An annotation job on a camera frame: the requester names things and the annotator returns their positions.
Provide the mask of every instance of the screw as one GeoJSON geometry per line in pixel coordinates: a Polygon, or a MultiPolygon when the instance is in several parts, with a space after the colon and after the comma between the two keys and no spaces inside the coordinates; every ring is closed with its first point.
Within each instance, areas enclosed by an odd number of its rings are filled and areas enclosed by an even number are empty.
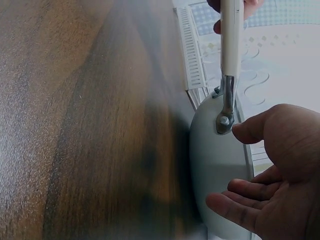
{"type": "Polygon", "coordinates": [[[221,118],[220,118],[220,123],[222,124],[222,125],[229,125],[230,124],[230,121],[229,121],[229,118],[227,118],[226,116],[222,116],[221,118]]]}

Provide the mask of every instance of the hand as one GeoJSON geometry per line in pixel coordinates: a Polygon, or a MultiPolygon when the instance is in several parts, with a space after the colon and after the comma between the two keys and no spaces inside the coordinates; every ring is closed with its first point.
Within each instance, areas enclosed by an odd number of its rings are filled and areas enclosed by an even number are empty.
{"type": "Polygon", "coordinates": [[[232,180],[208,207],[263,240],[320,239],[320,114],[280,104],[232,131],[244,144],[264,140],[274,165],[250,182],[232,180]]]}
{"type": "MultiPolygon", "coordinates": [[[[207,0],[208,4],[220,13],[220,1],[223,0],[207,0]]],[[[244,19],[250,17],[254,12],[264,3],[264,0],[244,0],[244,19]]],[[[221,33],[221,23],[220,20],[217,21],[213,27],[215,33],[221,33]]]]}

